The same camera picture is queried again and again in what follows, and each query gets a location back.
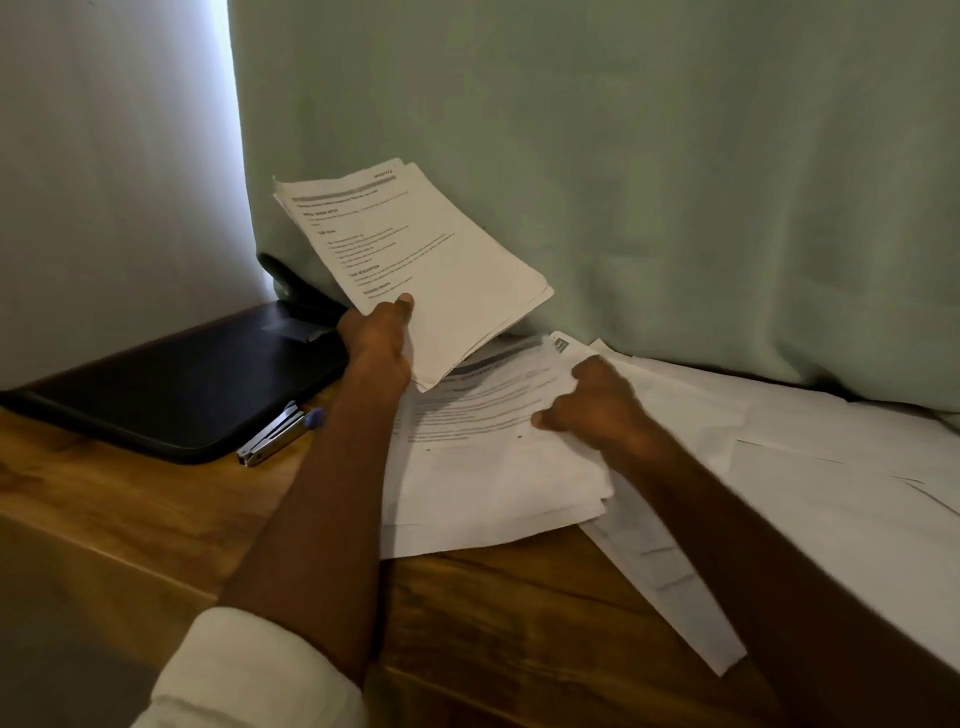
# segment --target forearm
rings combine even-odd
[[[958,720],[952,670],[837,585],[669,435],[651,430],[607,455],[666,523],[795,717]]]
[[[359,683],[376,610],[383,475],[399,392],[351,365],[286,497],[220,604],[301,635]]]

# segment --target white wall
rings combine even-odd
[[[226,0],[0,5],[0,388],[269,300]]]

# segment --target human hand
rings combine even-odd
[[[660,431],[634,396],[630,383],[597,355],[573,368],[577,388],[535,412],[538,429],[570,432],[605,455],[639,435]]]
[[[403,355],[404,330],[414,299],[401,293],[395,303],[378,303],[369,316],[356,308],[345,313],[337,331],[350,355],[350,371],[371,375],[378,385],[398,396],[410,383],[410,362]]]

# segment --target shirt cuff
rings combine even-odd
[[[360,690],[297,635],[229,607],[197,617],[160,673],[153,699],[173,698],[260,726],[355,728]]]

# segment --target white sleeve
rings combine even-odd
[[[134,728],[357,728],[360,690],[320,652],[229,607],[197,617]]]

